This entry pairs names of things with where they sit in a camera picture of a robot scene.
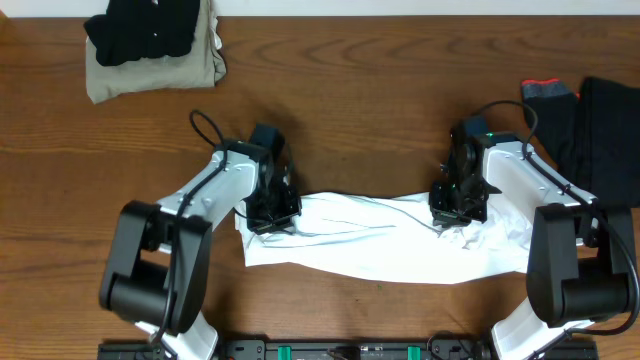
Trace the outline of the white t-shirt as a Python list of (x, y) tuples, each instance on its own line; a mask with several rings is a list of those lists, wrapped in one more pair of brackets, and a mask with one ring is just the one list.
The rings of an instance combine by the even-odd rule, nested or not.
[(444, 229), (425, 193), (383, 199), (332, 192), (302, 197), (291, 228), (258, 235), (238, 205), (246, 266), (294, 263), (365, 280), (457, 284), (525, 272), (531, 222), (503, 195), (485, 222)]

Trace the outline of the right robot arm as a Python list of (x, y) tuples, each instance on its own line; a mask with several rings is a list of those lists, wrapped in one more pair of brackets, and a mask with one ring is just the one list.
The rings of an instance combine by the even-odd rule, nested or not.
[(625, 332), (639, 315), (639, 274), (630, 214), (600, 208), (513, 133), (454, 130), (433, 185), (434, 223), (488, 219), (503, 195), (532, 225), (525, 300), (490, 332), (495, 359), (542, 359), (572, 336)]

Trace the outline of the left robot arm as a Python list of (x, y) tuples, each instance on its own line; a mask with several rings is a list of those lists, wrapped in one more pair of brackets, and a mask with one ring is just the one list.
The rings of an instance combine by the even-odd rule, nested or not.
[(100, 359), (213, 359), (217, 330), (201, 307), (213, 232), (240, 214), (255, 234), (285, 230), (301, 210), (281, 140), (229, 141), (174, 194), (121, 210), (99, 290), (99, 303), (145, 331), (147, 343), (104, 343)]

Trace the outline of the black garment with red trim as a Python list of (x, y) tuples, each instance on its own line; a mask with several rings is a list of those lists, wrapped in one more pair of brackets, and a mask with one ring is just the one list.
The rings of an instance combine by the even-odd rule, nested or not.
[(575, 179), (575, 114), (579, 97), (557, 78), (521, 82), (522, 102), (538, 116), (535, 136), (567, 180)]

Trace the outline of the folded khaki garment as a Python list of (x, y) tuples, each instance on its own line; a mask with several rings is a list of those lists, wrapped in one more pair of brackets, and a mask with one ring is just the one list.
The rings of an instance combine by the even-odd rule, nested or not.
[(143, 58), (119, 66), (104, 67), (96, 60), (96, 48), (86, 39), (86, 91), (102, 103), (122, 94), (164, 88), (211, 88), (227, 73), (219, 50), (217, 17), (210, 0), (199, 0), (200, 11), (191, 52), (181, 57)]

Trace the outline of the black garment right edge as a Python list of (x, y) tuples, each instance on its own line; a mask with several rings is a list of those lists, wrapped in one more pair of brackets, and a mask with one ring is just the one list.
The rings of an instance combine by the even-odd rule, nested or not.
[(574, 183), (605, 206), (639, 206), (639, 90), (596, 77), (580, 88)]

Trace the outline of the folded black garment on stack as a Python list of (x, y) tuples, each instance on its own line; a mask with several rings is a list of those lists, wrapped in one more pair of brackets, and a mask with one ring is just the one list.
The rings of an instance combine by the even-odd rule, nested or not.
[(181, 57), (191, 52), (199, 11), (199, 0), (110, 0), (84, 29), (104, 67)]

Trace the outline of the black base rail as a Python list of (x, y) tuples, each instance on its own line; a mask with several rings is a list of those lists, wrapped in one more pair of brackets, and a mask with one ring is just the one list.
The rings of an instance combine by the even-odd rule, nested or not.
[[(96, 359), (187, 359), (172, 356), (159, 346), (142, 342), (107, 342), (98, 345)], [(221, 360), (473, 360), (498, 359), (485, 341), (433, 336), (426, 342), (337, 343), (270, 342), (235, 340), (216, 345), (210, 359)], [(568, 340), (538, 359), (597, 360), (597, 346), (590, 340)]]

